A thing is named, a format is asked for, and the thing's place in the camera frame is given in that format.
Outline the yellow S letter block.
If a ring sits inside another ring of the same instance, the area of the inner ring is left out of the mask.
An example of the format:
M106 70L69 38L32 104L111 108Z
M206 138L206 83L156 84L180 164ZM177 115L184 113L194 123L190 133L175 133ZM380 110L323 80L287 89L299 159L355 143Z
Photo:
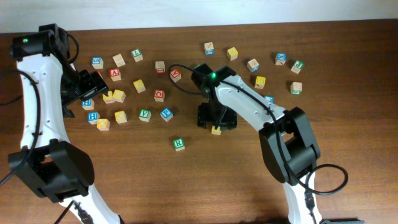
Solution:
M215 134L215 135L220 135L221 134L221 129L220 129L220 127L215 127L215 126L212 126L212 129L211 129L211 133L212 134Z

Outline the green R letter block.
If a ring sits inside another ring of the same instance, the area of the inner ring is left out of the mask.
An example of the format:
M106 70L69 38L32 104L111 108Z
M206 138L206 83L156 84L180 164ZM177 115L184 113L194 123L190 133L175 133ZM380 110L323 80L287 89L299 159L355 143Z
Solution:
M173 140L174 149L176 151L182 151L185 149L185 143L182 138L174 139Z

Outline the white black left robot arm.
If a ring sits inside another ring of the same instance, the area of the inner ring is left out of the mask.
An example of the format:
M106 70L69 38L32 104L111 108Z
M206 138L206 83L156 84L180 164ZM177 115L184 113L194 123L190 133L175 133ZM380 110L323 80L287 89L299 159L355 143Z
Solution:
M93 163L73 146L65 130L68 106L107 93L98 72L77 71L72 36L56 24L15 37L11 54L21 76L24 130L19 152L8 156L11 174L40 198L72 212L82 223L121 223L97 191Z

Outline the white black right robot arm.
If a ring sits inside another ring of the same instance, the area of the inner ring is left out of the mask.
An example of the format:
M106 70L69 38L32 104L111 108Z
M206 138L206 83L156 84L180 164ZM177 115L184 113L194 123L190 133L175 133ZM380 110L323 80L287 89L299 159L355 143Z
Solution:
M291 223L320 223L315 194L303 184L314 186L315 167L320 157L307 115L300 108L286 110L246 85L231 68L213 71L197 65L191 79L206 102L198 107L197 125L212 123L221 130L237 127L244 118L258 133L264 163L285 191Z

